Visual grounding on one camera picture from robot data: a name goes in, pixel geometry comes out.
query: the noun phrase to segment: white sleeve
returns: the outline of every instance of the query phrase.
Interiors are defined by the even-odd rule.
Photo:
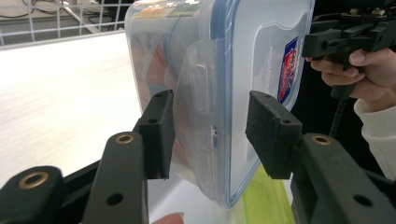
[[[379,167],[385,177],[396,179],[396,106],[370,112],[363,100],[354,106],[356,114],[361,118],[363,127],[361,134],[369,143]]]

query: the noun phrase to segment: metal rack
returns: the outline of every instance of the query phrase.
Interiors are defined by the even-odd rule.
[[[132,0],[2,0],[0,48],[114,32]]]

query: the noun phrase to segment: clear plastic container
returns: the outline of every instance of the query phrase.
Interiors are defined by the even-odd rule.
[[[142,110],[175,91],[171,169],[231,208],[260,161],[245,129],[249,92],[291,109],[314,0],[135,2],[125,30]]]

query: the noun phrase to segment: yellow-green surface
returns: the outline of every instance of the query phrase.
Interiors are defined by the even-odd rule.
[[[282,180],[273,180],[262,165],[242,195],[247,224],[295,224]]]

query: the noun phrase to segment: white table surface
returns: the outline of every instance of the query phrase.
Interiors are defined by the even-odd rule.
[[[53,165],[64,175],[101,158],[108,137],[140,117],[125,33],[0,50],[0,187]],[[150,221],[184,212],[185,223],[241,223],[176,175],[148,182]]]

